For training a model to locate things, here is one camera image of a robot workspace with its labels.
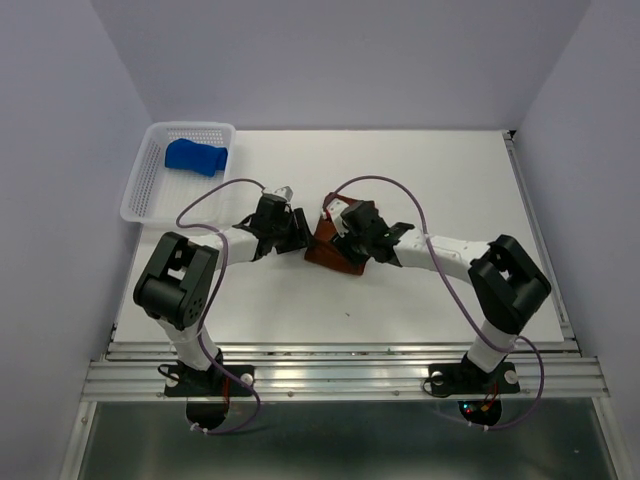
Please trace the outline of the brown towel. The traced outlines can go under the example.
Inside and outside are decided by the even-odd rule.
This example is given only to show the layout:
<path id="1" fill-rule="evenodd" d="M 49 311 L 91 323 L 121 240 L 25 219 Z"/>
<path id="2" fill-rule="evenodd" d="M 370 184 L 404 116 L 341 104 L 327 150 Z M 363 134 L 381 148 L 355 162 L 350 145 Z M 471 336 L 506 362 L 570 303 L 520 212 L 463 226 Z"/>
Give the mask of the brown towel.
<path id="1" fill-rule="evenodd" d="M 304 260 L 315 265 L 319 265 L 330 270 L 353 275 L 362 276 L 365 265 L 352 265 L 332 244 L 331 239 L 337 231 L 330 219 L 321 213 L 315 230 L 313 231 L 312 245 L 306 249 Z"/>

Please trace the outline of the blue towel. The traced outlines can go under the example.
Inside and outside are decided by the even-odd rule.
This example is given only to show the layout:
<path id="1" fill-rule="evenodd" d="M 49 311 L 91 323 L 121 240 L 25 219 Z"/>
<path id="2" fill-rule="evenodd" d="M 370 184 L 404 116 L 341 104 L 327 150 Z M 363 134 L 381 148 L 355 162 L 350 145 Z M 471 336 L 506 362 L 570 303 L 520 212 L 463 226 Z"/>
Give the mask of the blue towel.
<path id="1" fill-rule="evenodd" d="M 164 166 L 172 170 L 188 171 L 212 178 L 226 169 L 229 151 L 196 143 L 188 139 L 172 141 L 166 148 Z"/>

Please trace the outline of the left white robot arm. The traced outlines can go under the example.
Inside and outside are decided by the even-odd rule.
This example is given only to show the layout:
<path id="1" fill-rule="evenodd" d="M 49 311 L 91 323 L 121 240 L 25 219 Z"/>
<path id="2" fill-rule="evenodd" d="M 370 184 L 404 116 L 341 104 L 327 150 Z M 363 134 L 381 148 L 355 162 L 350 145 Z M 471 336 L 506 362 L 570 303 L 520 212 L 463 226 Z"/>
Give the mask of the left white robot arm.
<path id="1" fill-rule="evenodd" d="M 239 378 L 223 371 L 223 353 L 204 325 L 226 269 L 311 245 L 304 210 L 287 197 L 263 194 L 254 213 L 225 229 L 210 229 L 201 245 L 177 233 L 163 234 L 133 291 L 134 303 L 155 320 L 174 346 L 174 366 L 159 368 L 172 394 L 218 395 Z"/>

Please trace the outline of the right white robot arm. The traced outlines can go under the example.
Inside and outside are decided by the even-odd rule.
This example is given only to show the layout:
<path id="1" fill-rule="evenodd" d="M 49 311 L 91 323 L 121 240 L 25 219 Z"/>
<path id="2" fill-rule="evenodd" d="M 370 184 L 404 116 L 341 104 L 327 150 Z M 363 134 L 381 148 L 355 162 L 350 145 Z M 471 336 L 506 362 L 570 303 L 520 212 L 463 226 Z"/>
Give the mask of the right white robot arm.
<path id="1" fill-rule="evenodd" d="M 476 338 L 459 363 L 430 368 L 423 384 L 429 394 L 480 394 L 498 386 L 505 357 L 551 293 L 546 276 L 515 238 L 463 241 L 431 236 L 409 223 L 388 225 L 371 201 L 334 199 L 323 215 L 336 230 L 332 245 L 354 266 L 373 259 L 433 271 L 445 284 L 457 279 L 473 288 L 484 321 L 472 326 Z"/>

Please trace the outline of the white plastic basket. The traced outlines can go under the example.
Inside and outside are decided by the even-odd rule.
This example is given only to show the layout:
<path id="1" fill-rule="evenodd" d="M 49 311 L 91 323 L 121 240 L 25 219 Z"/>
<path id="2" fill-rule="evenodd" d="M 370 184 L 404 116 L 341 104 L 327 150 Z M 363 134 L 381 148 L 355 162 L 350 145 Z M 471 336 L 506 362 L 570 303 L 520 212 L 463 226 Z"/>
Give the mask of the white plastic basket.
<path id="1" fill-rule="evenodd" d="M 173 228 L 192 201 L 230 179 L 236 129 L 219 122 L 170 121 L 152 124 L 144 134 L 120 206 L 123 220 L 156 228 Z M 165 154 L 176 140 L 227 150 L 225 168 L 207 177 L 165 166 Z"/>

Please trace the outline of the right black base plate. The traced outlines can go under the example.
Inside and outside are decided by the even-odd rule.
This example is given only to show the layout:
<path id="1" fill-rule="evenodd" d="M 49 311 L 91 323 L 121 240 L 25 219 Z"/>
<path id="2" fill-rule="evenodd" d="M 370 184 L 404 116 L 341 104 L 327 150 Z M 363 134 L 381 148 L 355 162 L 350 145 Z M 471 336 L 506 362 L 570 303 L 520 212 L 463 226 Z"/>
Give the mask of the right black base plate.
<path id="1" fill-rule="evenodd" d="M 515 365 L 511 362 L 502 362 L 491 373 L 482 371 L 472 363 L 431 364 L 422 386 L 425 392 L 436 398 L 495 392 L 517 394 L 521 391 Z"/>

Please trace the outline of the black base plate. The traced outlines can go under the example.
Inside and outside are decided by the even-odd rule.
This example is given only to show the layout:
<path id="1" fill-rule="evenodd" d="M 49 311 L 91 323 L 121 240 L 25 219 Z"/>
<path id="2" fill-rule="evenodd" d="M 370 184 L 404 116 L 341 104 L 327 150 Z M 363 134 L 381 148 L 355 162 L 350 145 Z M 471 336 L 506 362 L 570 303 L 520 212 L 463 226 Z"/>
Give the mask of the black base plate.
<path id="1" fill-rule="evenodd" d="M 207 371 L 191 369 L 182 363 L 161 364 L 158 373 L 165 380 L 163 394 L 168 398 L 251 397 L 254 382 L 252 365 L 229 365 L 226 369 L 238 380 L 230 379 L 215 367 Z"/>
<path id="2" fill-rule="evenodd" d="M 436 398 L 495 392 L 517 394 L 521 391 L 515 365 L 511 362 L 502 362 L 491 373 L 482 371 L 472 363 L 431 364 L 422 386 L 425 392 Z"/>

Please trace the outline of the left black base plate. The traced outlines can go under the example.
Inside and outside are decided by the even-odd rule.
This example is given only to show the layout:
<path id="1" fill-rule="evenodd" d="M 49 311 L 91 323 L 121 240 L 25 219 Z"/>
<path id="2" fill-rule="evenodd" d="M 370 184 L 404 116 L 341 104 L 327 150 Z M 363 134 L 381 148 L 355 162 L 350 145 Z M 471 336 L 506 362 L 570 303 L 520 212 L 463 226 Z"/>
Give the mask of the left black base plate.
<path id="1" fill-rule="evenodd" d="M 158 373 L 165 380 L 163 394 L 168 398 L 251 397 L 254 382 L 252 365 L 229 365 L 226 369 L 238 380 L 230 379 L 215 367 L 207 371 L 191 369 L 182 363 L 161 364 Z"/>

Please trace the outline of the aluminium rail frame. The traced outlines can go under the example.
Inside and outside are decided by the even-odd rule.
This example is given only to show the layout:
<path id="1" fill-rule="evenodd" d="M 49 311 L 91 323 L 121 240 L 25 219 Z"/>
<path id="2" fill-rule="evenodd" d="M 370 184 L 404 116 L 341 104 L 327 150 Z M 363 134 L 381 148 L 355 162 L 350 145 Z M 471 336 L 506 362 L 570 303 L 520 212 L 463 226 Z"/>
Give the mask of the aluminium rail frame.
<path id="1" fill-rule="evenodd" d="M 519 347 L 521 389 L 506 429 L 467 426 L 452 398 L 422 387 L 461 342 L 232 343 L 262 400 L 246 429 L 190 434 L 188 398 L 167 396 L 164 343 L 112 343 L 88 369 L 61 475 L 65 479 L 630 479 L 633 465 L 599 361 L 582 352 L 562 296 L 563 338 Z"/>

